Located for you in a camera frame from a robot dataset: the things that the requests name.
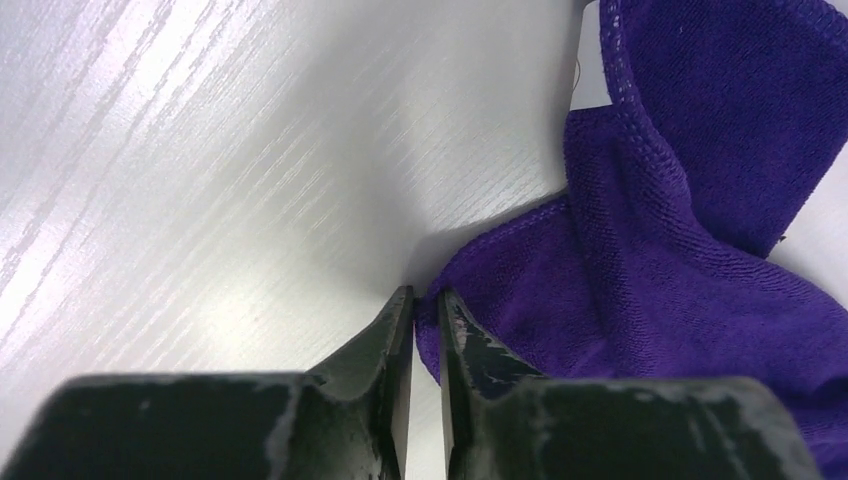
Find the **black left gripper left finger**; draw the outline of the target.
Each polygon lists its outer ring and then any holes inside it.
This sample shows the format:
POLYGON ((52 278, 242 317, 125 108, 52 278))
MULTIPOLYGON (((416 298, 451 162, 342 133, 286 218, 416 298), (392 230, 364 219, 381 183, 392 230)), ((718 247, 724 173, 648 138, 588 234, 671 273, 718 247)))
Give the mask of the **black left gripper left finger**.
POLYGON ((93 375, 57 388, 5 479, 399 479, 414 293, 304 372, 93 375))

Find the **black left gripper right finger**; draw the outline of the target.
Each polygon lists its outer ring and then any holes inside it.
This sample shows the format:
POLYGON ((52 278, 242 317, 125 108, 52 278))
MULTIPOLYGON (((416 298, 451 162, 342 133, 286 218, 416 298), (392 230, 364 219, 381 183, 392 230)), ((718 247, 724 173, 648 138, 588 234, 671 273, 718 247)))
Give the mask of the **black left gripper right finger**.
POLYGON ((762 384, 554 379, 438 298, 451 479, 817 479, 793 419, 762 384))

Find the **purple cloth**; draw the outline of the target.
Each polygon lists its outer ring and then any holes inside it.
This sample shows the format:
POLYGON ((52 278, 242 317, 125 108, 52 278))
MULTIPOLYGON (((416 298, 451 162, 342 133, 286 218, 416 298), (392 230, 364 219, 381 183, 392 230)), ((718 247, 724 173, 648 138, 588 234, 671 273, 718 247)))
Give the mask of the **purple cloth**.
POLYGON ((847 19, 825 1, 602 1, 609 99, 573 108, 564 194, 458 251, 437 296, 560 377, 745 376, 847 475, 847 312, 768 261, 847 141, 847 19))

